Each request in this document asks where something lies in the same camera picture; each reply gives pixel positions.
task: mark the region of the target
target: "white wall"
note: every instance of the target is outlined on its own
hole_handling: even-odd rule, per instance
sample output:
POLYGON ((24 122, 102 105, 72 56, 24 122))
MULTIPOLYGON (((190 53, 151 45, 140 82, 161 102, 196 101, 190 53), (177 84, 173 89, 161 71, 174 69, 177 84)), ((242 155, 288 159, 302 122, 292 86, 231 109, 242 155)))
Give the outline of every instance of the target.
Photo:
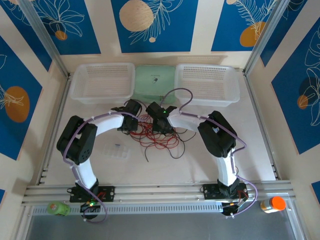
POLYGON ((198 1, 190 52, 122 54, 111 1, 85 0, 101 54, 63 55, 62 59, 70 72, 74 72, 79 64, 102 62, 131 62, 135 65, 176 65, 190 62, 243 68, 251 51, 211 52, 224 1, 198 1))
POLYGON ((0 153, 0 189, 6 191, 0 208, 0 238, 6 240, 11 236, 26 186, 34 173, 38 172, 48 138, 48 124, 52 122, 53 107, 60 98, 65 78, 54 64, 51 65, 49 72, 45 70, 1 7, 0 36, 42 85, 42 92, 18 160, 15 161, 0 153))
POLYGON ((291 180, 311 239, 320 236, 320 206, 311 186, 320 181, 320 145, 298 154, 271 81, 318 20, 319 13, 319 0, 308 0, 267 66, 259 59, 249 75, 280 177, 291 180))

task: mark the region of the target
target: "green box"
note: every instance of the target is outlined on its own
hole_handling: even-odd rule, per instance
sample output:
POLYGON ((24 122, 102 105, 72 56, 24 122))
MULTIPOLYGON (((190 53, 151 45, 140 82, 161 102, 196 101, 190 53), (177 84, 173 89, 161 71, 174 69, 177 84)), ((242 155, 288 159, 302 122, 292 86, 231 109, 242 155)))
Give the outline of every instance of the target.
MULTIPOLYGON (((148 104, 152 102, 160 104, 167 92, 175 88, 175 71, 174 66, 137 66, 132 99, 148 104)), ((171 92, 163 103, 173 104, 175 101, 175 93, 171 92)))

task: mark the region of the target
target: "green bottle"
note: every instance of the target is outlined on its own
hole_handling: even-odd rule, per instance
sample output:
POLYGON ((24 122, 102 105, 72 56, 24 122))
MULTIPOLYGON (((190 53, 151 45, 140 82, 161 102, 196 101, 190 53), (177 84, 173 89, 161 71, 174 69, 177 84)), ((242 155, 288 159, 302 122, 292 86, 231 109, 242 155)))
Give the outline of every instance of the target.
POLYGON ((59 201, 52 201, 46 207, 49 214, 57 216, 67 216, 70 213, 70 207, 59 201))

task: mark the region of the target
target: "orange bottle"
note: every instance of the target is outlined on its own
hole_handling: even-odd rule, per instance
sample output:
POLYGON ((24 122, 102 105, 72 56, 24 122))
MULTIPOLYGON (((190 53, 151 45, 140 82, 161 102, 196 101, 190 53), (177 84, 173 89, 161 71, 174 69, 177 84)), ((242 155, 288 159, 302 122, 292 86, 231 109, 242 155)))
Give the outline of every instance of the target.
POLYGON ((260 203, 260 207, 265 213, 270 214, 284 210, 286 208, 286 201, 280 196, 274 196, 263 200, 260 203))

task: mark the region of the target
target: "small bottle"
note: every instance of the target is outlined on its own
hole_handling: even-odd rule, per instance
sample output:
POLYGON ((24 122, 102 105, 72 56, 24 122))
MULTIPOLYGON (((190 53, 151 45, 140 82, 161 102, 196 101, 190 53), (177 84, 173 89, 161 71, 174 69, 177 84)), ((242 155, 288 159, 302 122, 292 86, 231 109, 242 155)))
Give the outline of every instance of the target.
POLYGON ((70 207, 59 201, 52 201, 46 208, 49 214, 57 216, 67 216, 70 213, 70 207))
POLYGON ((286 201, 280 196, 274 196, 263 200, 260 203, 260 207, 265 213, 270 214, 284 210, 286 208, 286 201))

